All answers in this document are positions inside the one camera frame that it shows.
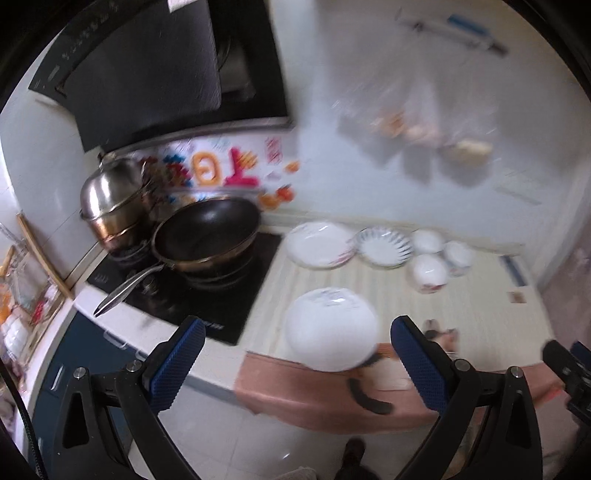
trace cable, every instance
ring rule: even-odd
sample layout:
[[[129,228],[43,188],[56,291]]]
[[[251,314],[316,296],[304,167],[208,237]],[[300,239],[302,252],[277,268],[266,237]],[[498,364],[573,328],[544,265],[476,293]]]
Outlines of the cable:
[[[41,458],[41,452],[39,451],[39,445],[37,444],[37,437],[35,436],[35,431],[33,430],[31,417],[29,417],[27,408],[22,401],[21,394],[18,392],[17,386],[12,381],[12,377],[8,372],[8,368],[6,368],[6,365],[4,365],[2,359],[0,359],[0,376],[4,379],[8,390],[12,394],[12,397],[17,404],[18,411],[21,414],[22,423],[27,434],[27,439],[29,441],[29,445],[31,446],[31,450],[33,451],[33,459],[35,460],[37,475],[39,475],[42,480],[49,480],[49,477],[47,476],[47,470],[45,469],[45,464],[43,464],[43,458]]]

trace stainless steel pot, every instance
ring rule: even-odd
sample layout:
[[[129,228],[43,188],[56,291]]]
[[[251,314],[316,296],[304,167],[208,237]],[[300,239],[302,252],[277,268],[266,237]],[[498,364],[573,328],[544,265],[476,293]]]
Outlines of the stainless steel pot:
[[[80,191],[80,216],[109,251],[114,250],[111,246],[138,236],[142,229],[132,227],[149,222],[152,204],[144,167],[131,158],[101,163]],[[149,237],[150,232],[139,241]]]
[[[131,198],[128,202],[116,208],[112,212],[106,213],[94,219],[84,220],[94,232],[98,240],[109,236],[118,235],[124,230],[136,225],[148,217],[151,206],[143,191]]]
[[[109,235],[99,239],[99,243],[108,252],[115,252],[139,245],[142,240],[149,239],[152,235],[154,224],[147,220],[141,220],[115,235]]]
[[[131,158],[101,162],[80,191],[82,217],[99,218],[138,196],[144,186],[144,166],[140,167]]]

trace cabinet handle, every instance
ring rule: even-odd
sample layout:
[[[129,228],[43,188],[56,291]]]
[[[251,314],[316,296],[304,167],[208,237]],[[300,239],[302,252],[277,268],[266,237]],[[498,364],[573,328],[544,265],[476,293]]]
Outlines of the cabinet handle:
[[[57,371],[56,377],[53,379],[53,383],[51,385],[50,390],[55,392],[58,387],[60,386],[61,377],[64,374],[64,366],[60,365],[60,369]]]
[[[127,346],[127,342],[121,342],[118,338],[108,334],[107,331],[103,332],[103,338],[111,345],[115,345],[120,350],[125,350],[125,347]]]

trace white floor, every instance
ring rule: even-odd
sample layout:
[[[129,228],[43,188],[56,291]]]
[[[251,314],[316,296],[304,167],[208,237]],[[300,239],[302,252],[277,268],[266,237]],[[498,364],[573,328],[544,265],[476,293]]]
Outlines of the white floor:
[[[229,405],[182,387],[173,406],[159,415],[168,434],[203,480],[269,480],[309,466],[332,480],[348,435],[315,433]],[[428,428],[364,435],[363,463],[382,480],[394,479],[412,457]],[[135,471],[152,479],[135,444],[129,453]]]

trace wok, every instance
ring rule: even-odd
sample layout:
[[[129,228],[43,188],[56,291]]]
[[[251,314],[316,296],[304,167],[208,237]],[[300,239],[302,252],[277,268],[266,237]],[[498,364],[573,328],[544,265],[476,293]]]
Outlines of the wok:
[[[145,277],[165,267],[203,276],[223,271],[254,242],[260,222],[257,206],[240,197],[207,199],[177,210],[152,235],[150,247],[159,263],[114,289],[96,308],[95,317],[117,306]]]

